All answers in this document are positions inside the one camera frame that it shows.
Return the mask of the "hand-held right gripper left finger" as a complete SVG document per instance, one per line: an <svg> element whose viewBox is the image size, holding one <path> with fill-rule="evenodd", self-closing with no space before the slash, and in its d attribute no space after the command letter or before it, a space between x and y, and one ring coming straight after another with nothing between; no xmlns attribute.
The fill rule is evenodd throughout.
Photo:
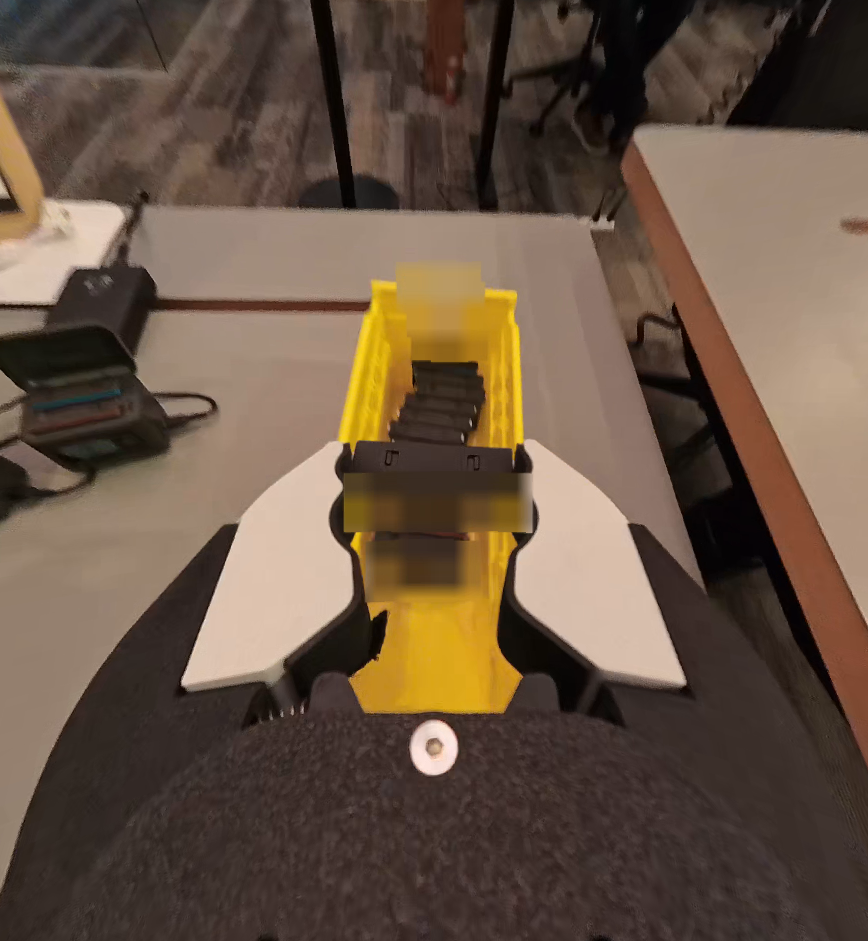
<svg viewBox="0 0 868 941"><path fill-rule="evenodd" d="M369 663L369 609L359 560L334 521L342 507L332 441L269 486L242 514L193 651L187 692L290 676L309 692L323 673Z"/></svg>

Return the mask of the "white stand base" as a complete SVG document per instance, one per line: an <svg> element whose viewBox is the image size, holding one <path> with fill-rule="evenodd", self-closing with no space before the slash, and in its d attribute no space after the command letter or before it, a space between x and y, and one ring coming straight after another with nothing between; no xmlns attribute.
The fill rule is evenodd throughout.
<svg viewBox="0 0 868 941"><path fill-rule="evenodd" d="M115 203L44 199L34 231L0 241L0 307L51 306L75 269L111 260L126 221Z"/></svg>

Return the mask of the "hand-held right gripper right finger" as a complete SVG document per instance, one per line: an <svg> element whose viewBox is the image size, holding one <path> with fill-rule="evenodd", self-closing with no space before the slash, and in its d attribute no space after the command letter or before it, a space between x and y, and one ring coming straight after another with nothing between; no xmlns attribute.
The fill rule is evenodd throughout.
<svg viewBox="0 0 868 941"><path fill-rule="evenodd" d="M606 682L677 692L687 679L626 516L539 443L518 447L529 529L513 534L497 641L522 676L558 692Z"/></svg>

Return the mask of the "row of black batteries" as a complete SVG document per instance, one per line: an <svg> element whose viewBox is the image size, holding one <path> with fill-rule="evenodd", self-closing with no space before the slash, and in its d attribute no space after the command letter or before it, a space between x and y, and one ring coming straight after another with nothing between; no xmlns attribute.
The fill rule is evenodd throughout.
<svg viewBox="0 0 868 941"><path fill-rule="evenodd" d="M415 359L410 388L388 422L388 439L469 445L485 404L485 378L475 360Z"/></svg>

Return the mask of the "wooden pillar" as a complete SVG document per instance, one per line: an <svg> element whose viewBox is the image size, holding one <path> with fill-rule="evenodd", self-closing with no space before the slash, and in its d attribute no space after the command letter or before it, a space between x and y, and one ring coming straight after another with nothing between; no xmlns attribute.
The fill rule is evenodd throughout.
<svg viewBox="0 0 868 941"><path fill-rule="evenodd" d="M425 89L452 106L458 100L464 75L465 2L427 1L426 11Z"/></svg>

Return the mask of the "yellow plastic bin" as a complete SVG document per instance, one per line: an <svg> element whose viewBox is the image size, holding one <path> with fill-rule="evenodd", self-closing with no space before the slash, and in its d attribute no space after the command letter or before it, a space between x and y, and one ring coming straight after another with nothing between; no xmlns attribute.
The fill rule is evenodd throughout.
<svg viewBox="0 0 868 941"><path fill-rule="evenodd" d="M394 282L374 281L348 383L339 440L389 441L389 426L413 391L416 360L473 361L484 379L485 403L472 445L506 449L524 441L518 295L486 288L469 301L458 333L424 332L405 315ZM387 613L379 656L352 679L367 712L502 712L520 674L497 641L502 591L515 547L510 533L475 533L460 540L466 583L402 590L370 601Z"/></svg>

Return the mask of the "red-edged black battery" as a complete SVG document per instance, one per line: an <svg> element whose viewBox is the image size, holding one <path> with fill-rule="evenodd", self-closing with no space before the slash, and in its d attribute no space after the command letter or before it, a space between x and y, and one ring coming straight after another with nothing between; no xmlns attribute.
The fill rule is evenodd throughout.
<svg viewBox="0 0 868 941"><path fill-rule="evenodd" d="M126 410L122 406L32 413L24 422L22 433L27 439L50 438L58 434L73 433L76 429L86 429L116 421L122 419L125 414Z"/></svg>
<svg viewBox="0 0 868 941"><path fill-rule="evenodd" d="M524 446L515 450L471 445L444 445L416 441L358 441L345 444L335 466L337 477L346 473L531 473L533 461Z"/></svg>

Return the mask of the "black metal stand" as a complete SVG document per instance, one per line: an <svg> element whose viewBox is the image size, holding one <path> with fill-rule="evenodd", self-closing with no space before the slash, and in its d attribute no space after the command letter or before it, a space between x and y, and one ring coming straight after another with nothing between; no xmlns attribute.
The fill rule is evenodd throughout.
<svg viewBox="0 0 868 941"><path fill-rule="evenodd" d="M489 44L483 117L475 153L475 195L478 209L483 212L498 208L492 162L515 4L515 1L497 2Z"/></svg>
<svg viewBox="0 0 868 941"><path fill-rule="evenodd" d="M298 206L302 209L398 210L400 200L390 184L354 172L332 4L330 1L311 1L310 8L334 146L336 175L309 184L301 192Z"/></svg>

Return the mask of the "black usb hub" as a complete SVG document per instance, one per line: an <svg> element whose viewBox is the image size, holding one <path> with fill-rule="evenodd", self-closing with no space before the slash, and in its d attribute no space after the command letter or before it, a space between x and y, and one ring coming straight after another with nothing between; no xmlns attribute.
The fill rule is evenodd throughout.
<svg viewBox="0 0 868 941"><path fill-rule="evenodd" d="M156 282L141 266L77 268L48 311L43 329L102 326L134 355L157 301Z"/></svg>

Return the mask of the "wooden table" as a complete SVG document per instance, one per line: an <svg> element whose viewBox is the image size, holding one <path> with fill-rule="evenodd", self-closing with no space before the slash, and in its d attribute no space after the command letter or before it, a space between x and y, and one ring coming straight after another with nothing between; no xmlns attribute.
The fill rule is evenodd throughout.
<svg viewBox="0 0 868 941"><path fill-rule="evenodd" d="M868 767L868 133L649 124L621 170Z"/></svg>

